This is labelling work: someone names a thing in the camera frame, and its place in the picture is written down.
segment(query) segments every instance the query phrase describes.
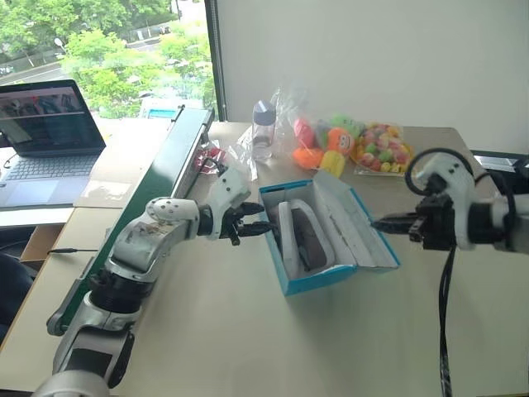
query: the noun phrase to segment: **laptop screen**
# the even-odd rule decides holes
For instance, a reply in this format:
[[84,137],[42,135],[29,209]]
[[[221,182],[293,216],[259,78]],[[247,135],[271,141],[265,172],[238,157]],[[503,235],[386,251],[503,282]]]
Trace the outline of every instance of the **laptop screen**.
[[1,87],[0,131],[19,154],[105,147],[73,80]]

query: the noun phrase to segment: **window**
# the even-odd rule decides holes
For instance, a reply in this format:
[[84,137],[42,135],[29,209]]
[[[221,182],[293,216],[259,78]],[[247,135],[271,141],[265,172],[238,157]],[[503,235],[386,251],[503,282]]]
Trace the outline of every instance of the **window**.
[[0,0],[0,8],[1,85],[75,79],[105,118],[217,106],[203,0]]

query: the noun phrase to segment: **desk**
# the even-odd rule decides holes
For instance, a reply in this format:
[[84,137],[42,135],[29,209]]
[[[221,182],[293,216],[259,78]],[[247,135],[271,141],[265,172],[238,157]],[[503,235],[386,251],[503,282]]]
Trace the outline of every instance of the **desk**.
[[[246,127],[216,124],[210,137],[225,144]],[[470,157],[454,130],[408,128],[406,133],[418,151],[448,146]],[[260,167],[259,183],[306,177],[288,160],[274,160]],[[197,196],[211,178],[200,179]],[[395,211],[418,200],[399,178],[347,173],[342,179],[376,215],[389,200]],[[481,189],[490,191],[491,185]],[[253,199],[256,191],[254,184]],[[391,198],[382,194],[388,191]],[[90,230],[99,236],[102,218],[113,220],[117,212],[106,209],[99,227],[95,218],[90,221]],[[78,245],[81,237],[72,221],[61,238]],[[128,372],[116,392],[132,397],[438,396],[437,288],[446,253],[422,251],[406,237],[389,240],[401,269],[359,272],[338,285],[287,299],[263,237],[243,239],[236,248],[203,238],[175,247],[146,303]],[[56,256],[45,263],[0,353],[0,387],[33,390],[50,374],[58,340],[45,335],[44,321],[80,269],[61,276],[56,288],[51,280],[64,267]],[[527,390],[528,284],[525,256],[487,246],[458,252],[447,323],[455,395]]]
[[[123,208],[167,136],[169,124],[167,119],[98,118],[107,147],[74,206]],[[0,166],[14,154],[11,147],[0,149]],[[5,209],[0,211],[0,228],[66,223],[73,211],[71,206]]]

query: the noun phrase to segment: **silver robotic arm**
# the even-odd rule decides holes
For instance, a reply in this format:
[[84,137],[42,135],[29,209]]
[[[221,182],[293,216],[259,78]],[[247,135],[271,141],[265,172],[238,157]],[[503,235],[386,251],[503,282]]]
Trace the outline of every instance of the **silver robotic arm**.
[[408,187],[425,196],[415,212],[390,214],[373,226],[381,232],[408,234],[425,249],[448,251],[457,245],[472,250],[476,244],[492,244],[500,251],[529,254],[529,194],[512,195],[504,186],[507,195],[479,199],[462,155],[445,149],[429,153],[436,154],[417,172],[417,181],[426,188],[419,189],[411,182],[411,172],[407,175]]
[[118,235],[105,266],[90,280],[77,313],[55,353],[53,376],[34,396],[106,396],[125,375],[134,343],[133,327],[170,249],[203,235],[210,240],[255,236],[266,222],[245,225],[242,218],[261,212],[245,203],[250,191],[242,175],[225,170],[204,205],[193,200],[155,198]]

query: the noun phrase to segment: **bottle cap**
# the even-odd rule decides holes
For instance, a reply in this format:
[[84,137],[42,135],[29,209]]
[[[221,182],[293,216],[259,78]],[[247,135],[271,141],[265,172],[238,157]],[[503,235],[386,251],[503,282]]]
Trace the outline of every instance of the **bottle cap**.
[[275,123],[275,107],[268,101],[259,101],[254,105],[253,120],[260,126],[271,126]]

